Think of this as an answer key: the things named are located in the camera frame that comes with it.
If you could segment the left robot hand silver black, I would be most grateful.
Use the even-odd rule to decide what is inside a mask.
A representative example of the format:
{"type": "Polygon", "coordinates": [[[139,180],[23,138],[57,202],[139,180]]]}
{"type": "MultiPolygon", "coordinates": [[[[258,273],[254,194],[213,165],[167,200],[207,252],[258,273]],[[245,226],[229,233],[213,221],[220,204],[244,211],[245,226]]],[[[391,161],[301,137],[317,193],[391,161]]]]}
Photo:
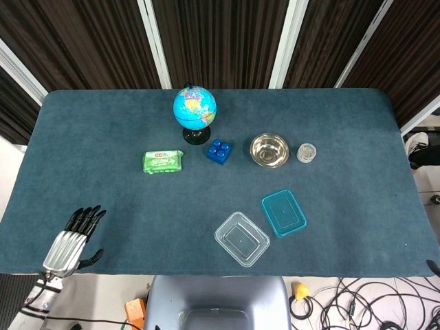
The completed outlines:
{"type": "Polygon", "coordinates": [[[75,271],[95,264],[104,250],[99,249],[92,257],[81,259],[96,226],[107,213],[101,205],[77,209],[64,229],[58,233],[43,261],[44,279],[67,278],[75,271]]]}

